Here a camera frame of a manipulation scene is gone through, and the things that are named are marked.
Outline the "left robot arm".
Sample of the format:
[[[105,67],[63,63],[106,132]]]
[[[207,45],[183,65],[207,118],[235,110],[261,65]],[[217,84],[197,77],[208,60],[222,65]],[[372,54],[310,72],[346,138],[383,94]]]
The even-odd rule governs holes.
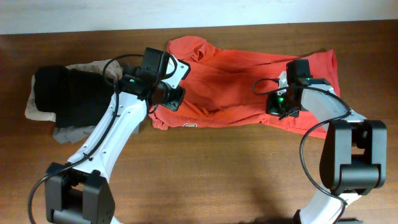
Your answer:
[[[146,48],[141,66],[112,85],[115,92],[94,131],[66,164],[55,162],[42,183],[50,223],[117,224],[109,181],[133,131],[158,106],[177,111],[190,66],[167,52]]]

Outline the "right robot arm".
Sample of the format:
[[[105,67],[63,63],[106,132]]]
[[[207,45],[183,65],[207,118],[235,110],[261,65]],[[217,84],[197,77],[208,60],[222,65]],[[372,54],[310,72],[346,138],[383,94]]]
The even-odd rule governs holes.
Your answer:
[[[386,181],[386,125],[352,110],[326,79],[311,75],[308,60],[288,62],[286,73],[277,80],[279,87],[271,91],[266,112],[284,119],[308,111],[318,121],[299,145],[300,163],[317,192],[303,209],[296,211],[293,222],[343,223],[341,217],[350,204]],[[303,153],[306,138],[317,128],[326,131],[319,164],[320,184],[307,170]]]

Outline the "red printed t-shirt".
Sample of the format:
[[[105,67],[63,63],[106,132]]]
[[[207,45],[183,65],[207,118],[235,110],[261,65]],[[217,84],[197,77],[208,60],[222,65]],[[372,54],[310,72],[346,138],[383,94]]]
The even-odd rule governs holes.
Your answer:
[[[185,36],[167,44],[168,53],[190,64],[180,82],[185,89],[177,111],[160,106],[150,115],[153,127],[223,128],[262,123],[304,134],[317,124],[309,112],[279,119],[266,113],[266,92],[277,89],[273,79],[286,69],[291,55],[219,49],[206,39]]]

